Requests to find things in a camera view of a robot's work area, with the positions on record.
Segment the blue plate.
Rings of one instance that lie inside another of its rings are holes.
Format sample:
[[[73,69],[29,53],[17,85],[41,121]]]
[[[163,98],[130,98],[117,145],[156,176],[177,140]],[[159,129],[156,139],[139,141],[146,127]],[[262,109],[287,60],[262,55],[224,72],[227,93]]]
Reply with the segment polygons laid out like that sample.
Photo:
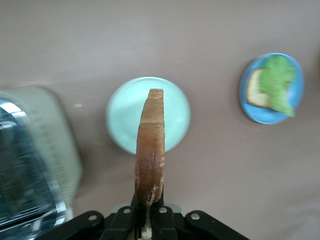
[[[247,90],[248,79],[251,73],[255,69],[263,69],[266,59],[272,55],[285,56],[286,58],[288,58],[288,60],[291,62],[291,64],[294,66],[296,70],[295,79],[289,85],[288,91],[287,91],[287,99],[291,104],[294,110],[294,113],[296,112],[296,109],[301,103],[301,100],[304,96],[304,90],[305,90],[305,79],[304,79],[303,70],[299,65],[299,63],[291,56],[284,53],[280,53],[280,52],[271,52],[271,53],[264,54],[256,58],[255,60],[253,60],[249,64],[247,69],[244,71],[241,77],[240,84],[239,84],[239,102],[242,107],[242,110],[251,120],[260,124],[267,124],[267,125],[281,123],[286,119],[290,118],[290,116],[287,116],[281,112],[278,112],[269,108],[262,108],[262,107],[249,104],[246,99],[246,90]]]

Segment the beige chrome toaster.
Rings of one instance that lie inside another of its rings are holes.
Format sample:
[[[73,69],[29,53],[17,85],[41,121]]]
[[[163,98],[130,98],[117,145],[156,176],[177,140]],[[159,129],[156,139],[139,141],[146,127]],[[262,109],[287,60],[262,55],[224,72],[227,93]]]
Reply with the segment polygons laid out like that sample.
[[[57,96],[38,86],[0,89],[0,240],[34,240],[71,220],[82,173]]]

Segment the green lettuce leaf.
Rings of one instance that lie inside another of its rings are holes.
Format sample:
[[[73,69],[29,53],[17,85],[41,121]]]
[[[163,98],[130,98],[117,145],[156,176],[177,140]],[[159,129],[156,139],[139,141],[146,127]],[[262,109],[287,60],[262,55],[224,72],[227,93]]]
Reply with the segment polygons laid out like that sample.
[[[259,89],[267,95],[266,106],[289,117],[295,116],[288,100],[288,88],[295,80],[296,72],[287,57],[275,54],[265,60],[258,77]]]

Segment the brown toast bread slice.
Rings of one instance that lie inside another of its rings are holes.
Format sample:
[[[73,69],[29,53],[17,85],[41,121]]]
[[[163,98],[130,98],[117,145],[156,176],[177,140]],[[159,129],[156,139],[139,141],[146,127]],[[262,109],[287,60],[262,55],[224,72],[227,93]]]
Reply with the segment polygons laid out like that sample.
[[[151,89],[138,127],[135,162],[135,196],[145,209],[142,240],[152,239],[151,206],[163,192],[165,166],[164,90]]]
[[[262,68],[255,69],[247,81],[246,101],[256,107],[270,109],[269,96],[260,89],[260,75]]]

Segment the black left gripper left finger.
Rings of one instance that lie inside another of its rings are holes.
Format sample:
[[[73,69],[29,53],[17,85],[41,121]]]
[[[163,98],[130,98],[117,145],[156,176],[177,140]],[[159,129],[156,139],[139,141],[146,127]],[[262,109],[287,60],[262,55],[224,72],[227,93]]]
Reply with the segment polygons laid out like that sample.
[[[59,240],[127,240],[137,216],[138,199],[104,217],[98,211],[87,211],[61,226]]]

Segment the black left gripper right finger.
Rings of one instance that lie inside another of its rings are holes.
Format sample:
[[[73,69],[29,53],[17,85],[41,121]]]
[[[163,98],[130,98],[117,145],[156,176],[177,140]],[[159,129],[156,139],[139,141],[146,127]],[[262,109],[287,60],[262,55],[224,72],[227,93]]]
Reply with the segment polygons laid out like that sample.
[[[151,207],[151,226],[152,240],[250,240],[204,211],[175,212],[163,195]]]

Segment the green plate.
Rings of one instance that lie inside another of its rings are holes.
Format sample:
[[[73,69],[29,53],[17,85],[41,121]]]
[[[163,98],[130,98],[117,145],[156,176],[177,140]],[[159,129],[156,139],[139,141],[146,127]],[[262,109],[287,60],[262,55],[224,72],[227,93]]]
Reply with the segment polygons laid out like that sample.
[[[151,89],[163,90],[165,151],[176,147],[190,126],[190,104],[176,84],[154,76],[130,80],[113,93],[105,112],[106,127],[111,139],[130,154],[136,153],[140,119]]]

